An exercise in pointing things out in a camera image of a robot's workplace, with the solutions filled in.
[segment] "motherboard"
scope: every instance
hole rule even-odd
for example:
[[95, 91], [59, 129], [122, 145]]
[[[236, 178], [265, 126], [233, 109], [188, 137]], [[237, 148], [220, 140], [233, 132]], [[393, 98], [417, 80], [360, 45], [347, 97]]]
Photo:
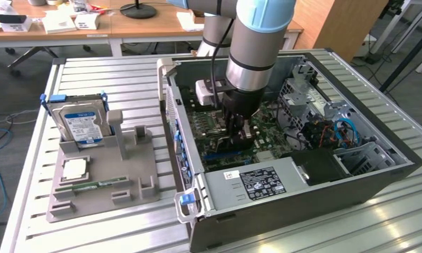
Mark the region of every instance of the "motherboard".
[[222, 151], [222, 146], [226, 145], [226, 138], [229, 138], [222, 111], [213, 108], [205, 110], [204, 106], [188, 107], [197, 148], [208, 171], [224, 170], [274, 160], [294, 150], [285, 139], [284, 130], [278, 125], [276, 108], [277, 105], [272, 102], [265, 102], [250, 120], [250, 127], [257, 135], [252, 148]]

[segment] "office chair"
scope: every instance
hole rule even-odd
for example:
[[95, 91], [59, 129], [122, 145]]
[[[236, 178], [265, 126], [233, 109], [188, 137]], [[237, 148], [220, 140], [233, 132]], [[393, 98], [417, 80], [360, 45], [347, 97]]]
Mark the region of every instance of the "office chair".
[[[86, 52], [91, 51], [91, 47], [89, 45], [83, 45], [83, 50]], [[14, 48], [6, 48], [6, 51], [8, 54], [14, 55], [16, 53], [16, 50]], [[35, 46], [33, 47], [10, 65], [10, 73], [12, 76], [19, 77], [22, 75], [19, 70], [15, 70], [15, 67], [23, 63], [26, 60], [30, 59], [31, 56], [34, 56], [38, 52], [46, 51], [54, 58], [58, 58], [58, 55], [55, 52], [50, 49], [49, 46]]]

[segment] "white box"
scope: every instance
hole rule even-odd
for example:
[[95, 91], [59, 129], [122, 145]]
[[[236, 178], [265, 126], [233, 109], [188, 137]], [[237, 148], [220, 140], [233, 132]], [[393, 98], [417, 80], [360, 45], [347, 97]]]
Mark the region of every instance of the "white box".
[[368, 34], [365, 41], [364, 41], [364, 44], [363, 44], [361, 48], [359, 49], [359, 52], [355, 55], [355, 57], [368, 56], [369, 49], [373, 49], [376, 42], [377, 42], [377, 39]]
[[33, 20], [30, 17], [27, 17], [26, 21], [22, 24], [6, 24], [0, 23], [2, 29], [4, 32], [29, 32], [31, 25], [33, 25]]
[[43, 18], [43, 24], [47, 34], [77, 31], [71, 17], [63, 13], [51, 13]]
[[[217, 81], [217, 86], [220, 87], [222, 86], [220, 81]], [[212, 98], [214, 97], [214, 93], [208, 90], [204, 80], [198, 80], [196, 82], [196, 94], [197, 94], [197, 98], [200, 99], [201, 105], [206, 106], [206, 105], [213, 104]], [[224, 92], [218, 93], [218, 97], [220, 97], [220, 100], [222, 101]]]
[[81, 30], [97, 30], [99, 28], [99, 13], [81, 14], [75, 19], [75, 26]]

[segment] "aluminum extrusion table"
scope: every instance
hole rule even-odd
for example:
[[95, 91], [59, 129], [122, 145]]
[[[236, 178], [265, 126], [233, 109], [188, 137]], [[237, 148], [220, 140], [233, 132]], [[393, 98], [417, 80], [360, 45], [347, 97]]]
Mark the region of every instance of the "aluminum extrusion table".
[[[335, 53], [325, 50], [302, 52], [315, 54], [422, 157], [422, 127]], [[155, 62], [159, 57], [174, 56], [182, 55], [67, 59], [54, 65], [46, 90], [46, 94], [67, 95], [106, 90], [110, 108], [123, 110], [123, 129], [137, 124], [149, 126], [154, 133], [161, 201], [58, 223], [47, 222], [61, 134], [42, 109], [2, 253], [189, 251], [188, 229], [177, 220], [174, 208], [176, 183], [157, 96]], [[339, 99], [340, 95], [327, 80], [320, 77], [320, 81], [320, 87], [331, 99]], [[405, 180], [392, 184], [365, 204], [225, 245], [210, 252], [408, 250], [422, 252], [422, 168]]]

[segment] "blue cable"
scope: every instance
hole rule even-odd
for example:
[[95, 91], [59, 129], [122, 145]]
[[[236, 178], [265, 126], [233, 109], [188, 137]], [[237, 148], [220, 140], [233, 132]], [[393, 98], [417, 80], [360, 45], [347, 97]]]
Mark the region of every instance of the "blue cable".
[[3, 203], [2, 210], [0, 210], [0, 215], [2, 215], [2, 214], [3, 214], [3, 212], [6, 211], [6, 208], [7, 208], [7, 205], [8, 205], [8, 200], [7, 200], [7, 190], [6, 190], [6, 184], [3, 183], [2, 174], [0, 174], [0, 185], [2, 185], [3, 198], [4, 198], [4, 203]]
[[7, 142], [2, 145], [0, 150], [10, 144], [11, 140], [12, 140], [12, 132], [8, 129], [3, 129], [0, 128], [0, 131], [7, 132], [8, 133], [8, 140]]
[[347, 118], [341, 118], [341, 119], [339, 119], [339, 120], [336, 121], [336, 127], [335, 127], [336, 129], [335, 129], [335, 130], [336, 130], [336, 133], [337, 133], [337, 138], [343, 140], [343, 136], [341, 136], [341, 134], [340, 134], [340, 132], [339, 132], [339, 122], [344, 122], [344, 123], [348, 123], [348, 124], [351, 125], [351, 127], [352, 127], [352, 129], [353, 129], [355, 136], [356, 136], [356, 138], [357, 138], [357, 143], [360, 144], [360, 143], [361, 143], [361, 140], [360, 140], [360, 135], [359, 135], [357, 128], [356, 128], [356, 126], [355, 126], [353, 121], [349, 120], [349, 119], [347, 119]]

